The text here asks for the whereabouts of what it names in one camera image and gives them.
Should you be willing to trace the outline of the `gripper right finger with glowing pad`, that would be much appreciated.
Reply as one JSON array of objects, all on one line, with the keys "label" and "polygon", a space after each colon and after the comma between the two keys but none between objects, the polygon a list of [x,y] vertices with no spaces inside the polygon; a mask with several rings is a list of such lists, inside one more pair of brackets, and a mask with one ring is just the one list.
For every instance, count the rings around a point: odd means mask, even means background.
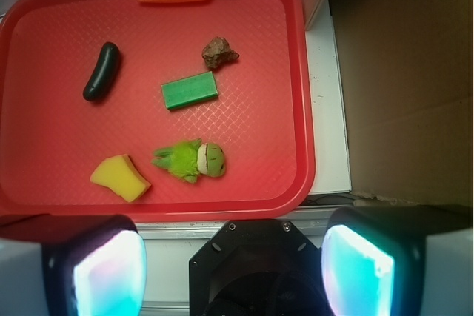
[{"label": "gripper right finger with glowing pad", "polygon": [[321,276],[334,315],[472,315],[473,211],[338,208],[322,242]]}]

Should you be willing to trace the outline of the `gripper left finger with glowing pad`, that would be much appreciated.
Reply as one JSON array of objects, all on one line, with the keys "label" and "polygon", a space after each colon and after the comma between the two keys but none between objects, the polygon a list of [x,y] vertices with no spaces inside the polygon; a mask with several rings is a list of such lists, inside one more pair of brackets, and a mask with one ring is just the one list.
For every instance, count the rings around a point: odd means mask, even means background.
[{"label": "gripper left finger with glowing pad", "polygon": [[3,215],[2,315],[139,315],[144,240],[125,215]]}]

